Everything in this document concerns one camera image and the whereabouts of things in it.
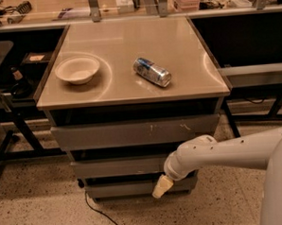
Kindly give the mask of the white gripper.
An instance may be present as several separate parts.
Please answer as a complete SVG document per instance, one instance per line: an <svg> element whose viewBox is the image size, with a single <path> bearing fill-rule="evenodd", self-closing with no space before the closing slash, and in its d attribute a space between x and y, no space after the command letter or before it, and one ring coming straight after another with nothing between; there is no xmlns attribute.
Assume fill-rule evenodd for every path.
<svg viewBox="0 0 282 225"><path fill-rule="evenodd" d="M171 188L174 181L183 180L189 174L189 170L181 164L176 151L167 156L164 172L165 175L161 175L152 191L152 196L157 199L161 198Z"/></svg>

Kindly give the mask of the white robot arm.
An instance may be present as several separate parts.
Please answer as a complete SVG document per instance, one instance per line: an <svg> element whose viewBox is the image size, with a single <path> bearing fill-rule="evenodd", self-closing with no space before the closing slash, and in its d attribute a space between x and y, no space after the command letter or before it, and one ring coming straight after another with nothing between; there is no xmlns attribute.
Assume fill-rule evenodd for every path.
<svg viewBox="0 0 282 225"><path fill-rule="evenodd" d="M207 165L263 169L259 225L282 225L282 127L222 142L207 134L184 142L166 158L153 196L161 198L176 181Z"/></svg>

